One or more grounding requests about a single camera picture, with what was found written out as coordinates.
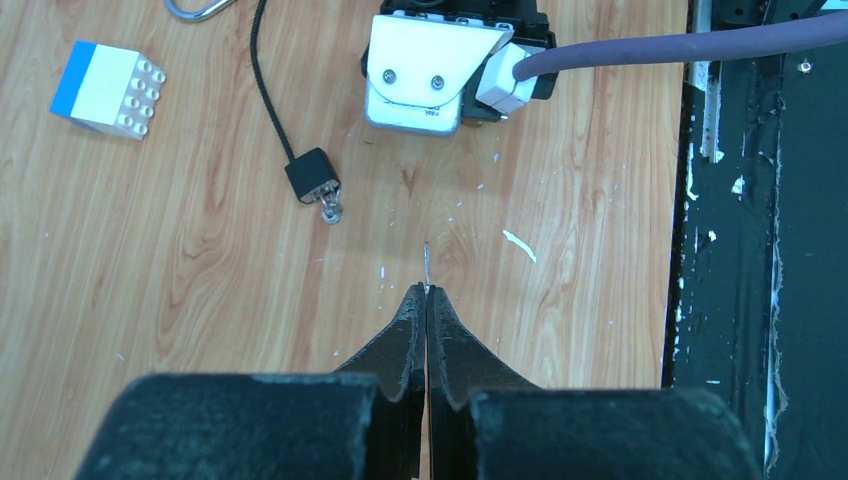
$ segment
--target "white paint chip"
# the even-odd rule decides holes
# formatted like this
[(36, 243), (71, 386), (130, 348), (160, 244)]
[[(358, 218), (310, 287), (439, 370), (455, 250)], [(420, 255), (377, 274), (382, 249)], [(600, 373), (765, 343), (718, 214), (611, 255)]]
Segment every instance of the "white paint chip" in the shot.
[(689, 155), (686, 165), (686, 195), (694, 202), (698, 199), (698, 195), (692, 192), (692, 186), (695, 184), (695, 173), (692, 172), (692, 160), (695, 159), (695, 144), (689, 144)]
[(737, 195), (742, 195), (742, 192), (745, 191), (745, 176), (739, 175), (739, 178), (733, 182), (733, 187), (730, 189), (731, 193), (735, 193)]
[(512, 242), (512, 243), (514, 243), (514, 244), (516, 244), (516, 245), (518, 245), (518, 247), (519, 247), (519, 248), (521, 248), (522, 250), (524, 250), (524, 251), (527, 253), (527, 255), (529, 255), (529, 256), (530, 256), (530, 259), (531, 259), (531, 260), (533, 260), (533, 263), (536, 263), (536, 254), (535, 254), (535, 253), (533, 253), (533, 249), (531, 249), (531, 248), (530, 248), (530, 247), (529, 247), (526, 243), (524, 243), (524, 242), (523, 242), (520, 238), (518, 238), (518, 237), (516, 237), (515, 235), (513, 235), (513, 234), (512, 234), (512, 232), (509, 232), (509, 231), (507, 231), (507, 230), (504, 230), (504, 231), (503, 231), (503, 233), (504, 233), (504, 235), (506, 235), (506, 239), (507, 239), (507, 240), (509, 240), (510, 242)]

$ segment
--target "metal ring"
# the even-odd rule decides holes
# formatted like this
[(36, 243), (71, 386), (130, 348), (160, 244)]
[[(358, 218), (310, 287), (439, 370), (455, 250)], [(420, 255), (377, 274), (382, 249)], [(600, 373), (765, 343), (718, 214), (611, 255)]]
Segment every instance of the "metal ring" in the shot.
[(165, 0), (165, 6), (168, 7), (168, 10), (173, 16), (179, 18), (180, 20), (189, 23), (198, 23), (204, 20), (208, 20), (213, 15), (221, 13), (223, 9), (227, 8), (231, 3), (235, 1), (236, 0), (217, 0), (196, 12), (186, 12), (185, 10), (181, 10), (179, 7), (174, 5), (174, 0)]

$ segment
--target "black cord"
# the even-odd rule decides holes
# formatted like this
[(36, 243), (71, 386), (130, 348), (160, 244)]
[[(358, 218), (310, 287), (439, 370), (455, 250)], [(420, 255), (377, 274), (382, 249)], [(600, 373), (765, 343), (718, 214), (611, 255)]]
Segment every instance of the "black cord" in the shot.
[(259, 24), (262, 23), (262, 15), (265, 13), (266, 2), (267, 0), (259, 0), (256, 5), (256, 15), (253, 17), (253, 29), (250, 31), (250, 62), (253, 64), (253, 75), (256, 77), (256, 84), (259, 86), (262, 102), (265, 103), (265, 109), (268, 110), (271, 123), (274, 124), (274, 130), (277, 131), (277, 136), (280, 137), (280, 142), (286, 151), (286, 157), (288, 157), (289, 163), (292, 163), (297, 157), (294, 154), (291, 143), (289, 143), (289, 138), (286, 136), (285, 130), (283, 130), (280, 118), (277, 117), (277, 111), (274, 109), (271, 97), (268, 96), (268, 89), (265, 88), (265, 81), (262, 79), (262, 70), (259, 68)]

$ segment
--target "wooden table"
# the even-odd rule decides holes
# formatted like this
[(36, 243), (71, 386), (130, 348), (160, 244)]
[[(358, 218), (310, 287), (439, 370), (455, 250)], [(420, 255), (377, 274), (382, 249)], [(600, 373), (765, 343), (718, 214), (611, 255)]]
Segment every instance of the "wooden table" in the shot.
[[(148, 372), (333, 369), (423, 280), (425, 240), (460, 318), (531, 381), (659, 385), (681, 65), (567, 72), (551, 101), (449, 139), (377, 131), (359, 58), (379, 1), (271, 1), (271, 97), (295, 149), (324, 147), (344, 182), (328, 227), (285, 179), (251, 72), (255, 4), (187, 25), (161, 1), (0, 0), (4, 478), (71, 476)], [(560, 44), (677, 33), (687, 14), (540, 10)], [(48, 113), (77, 39), (168, 74), (144, 141)]]

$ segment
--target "white connector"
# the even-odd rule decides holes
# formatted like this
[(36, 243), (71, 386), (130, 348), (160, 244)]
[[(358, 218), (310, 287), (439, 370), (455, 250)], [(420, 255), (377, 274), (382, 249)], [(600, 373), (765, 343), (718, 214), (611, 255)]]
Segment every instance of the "white connector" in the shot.
[(141, 140), (165, 73), (133, 50), (77, 42), (50, 111), (102, 133)]
[(504, 115), (526, 105), (533, 96), (539, 77), (519, 82), (512, 75), (512, 69), (530, 55), (514, 43), (498, 50), (486, 63), (475, 98)]

